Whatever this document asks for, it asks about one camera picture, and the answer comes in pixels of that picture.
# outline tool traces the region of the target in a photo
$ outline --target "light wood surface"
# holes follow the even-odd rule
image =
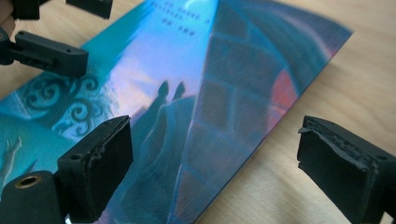
[[[80,46],[140,0],[115,0],[103,21],[52,0],[26,30]],[[281,0],[338,21],[354,35],[323,70],[250,161],[209,206],[201,223],[348,223],[314,182],[297,168],[304,115],[338,123],[396,155],[396,1]],[[39,71],[0,66],[0,97]],[[384,217],[382,223],[390,223]]]

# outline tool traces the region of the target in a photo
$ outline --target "brick pattern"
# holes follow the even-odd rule
[[[219,1],[171,223],[198,218],[329,60],[293,24],[239,3]]]

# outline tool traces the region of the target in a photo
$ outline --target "book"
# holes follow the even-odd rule
[[[129,115],[134,162],[99,222],[191,223],[350,35],[273,1],[148,0],[83,46],[87,75],[0,102],[0,188]]]

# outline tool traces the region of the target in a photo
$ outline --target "black clamp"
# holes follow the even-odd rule
[[[88,52],[47,38],[20,31],[11,42],[0,28],[0,64],[14,60],[68,77],[82,77],[87,71]]]
[[[351,223],[396,218],[396,158],[339,125],[305,117],[299,167]]]
[[[128,116],[110,119],[58,159],[58,171],[22,175],[4,187],[0,223],[97,220],[133,161]]]
[[[12,16],[19,20],[39,20],[40,6],[49,0],[12,0]],[[66,4],[78,7],[104,19],[110,18],[112,0],[66,0]]]

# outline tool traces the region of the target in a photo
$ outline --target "book cover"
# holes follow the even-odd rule
[[[99,223],[191,223],[350,37],[273,1],[149,0],[0,102],[0,189],[129,115],[134,163]]]

